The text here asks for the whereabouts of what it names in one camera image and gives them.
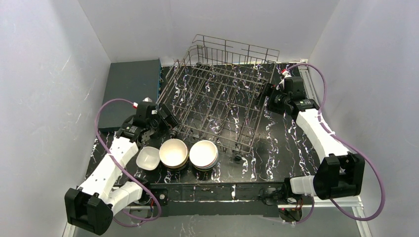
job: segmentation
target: dish rack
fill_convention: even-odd
[[[272,80],[278,57],[278,50],[196,35],[157,101],[180,121],[172,136],[250,153],[265,106],[255,101]]]

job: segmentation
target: white wall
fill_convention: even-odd
[[[61,236],[110,60],[77,0],[1,1],[0,55],[0,236]]]
[[[181,59],[196,34],[308,58],[338,0],[79,0],[112,62]]]
[[[374,236],[419,232],[418,12],[413,0],[341,0],[310,57],[328,82],[326,119],[384,179],[386,206],[369,222]],[[366,214],[375,212],[380,194],[370,168],[361,198]]]

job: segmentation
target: dark gray box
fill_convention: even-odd
[[[140,102],[145,97],[157,101],[160,83],[160,60],[111,63],[102,104],[115,98]],[[123,121],[135,114],[125,102],[114,102],[103,109],[99,119],[102,132],[118,130]]]

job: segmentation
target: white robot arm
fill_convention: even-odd
[[[272,191],[269,195],[279,195],[282,200],[300,198],[301,195],[318,196],[320,199],[359,195],[364,158],[351,153],[322,128],[324,125],[332,131],[319,115],[316,102],[307,99],[303,79],[288,76],[277,86],[268,83],[257,103],[265,101],[265,97],[269,97],[266,104],[269,111],[286,113],[302,128],[320,159],[315,175],[286,178],[281,191]]]
[[[115,138],[110,148],[112,155],[122,167],[138,152],[135,143],[130,142],[128,138]],[[116,180],[122,171],[111,160],[109,154],[106,154],[99,163],[94,172],[79,186],[78,190],[85,194],[95,195],[102,199],[105,204],[111,206],[115,215],[128,204],[139,200],[143,190],[134,182],[126,182],[119,189],[111,192]]]
[[[116,213],[142,197],[143,189],[134,182],[126,182],[119,189],[111,191],[122,171],[110,156],[125,168],[141,143],[162,136],[176,127],[179,121],[164,104],[157,106],[143,101],[134,104],[134,107],[136,114],[127,118],[116,133],[110,147],[111,154],[106,154],[80,186],[66,192],[64,201],[70,224],[102,235]]]

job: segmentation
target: white bowl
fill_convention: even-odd
[[[208,140],[195,143],[189,153],[192,164],[200,169],[208,169],[215,165],[218,158],[217,146]]]
[[[160,147],[160,160],[169,168],[179,168],[188,159],[188,148],[179,139],[169,139]]]
[[[138,167],[145,170],[153,170],[160,163],[159,149],[154,147],[144,147],[137,156]]]

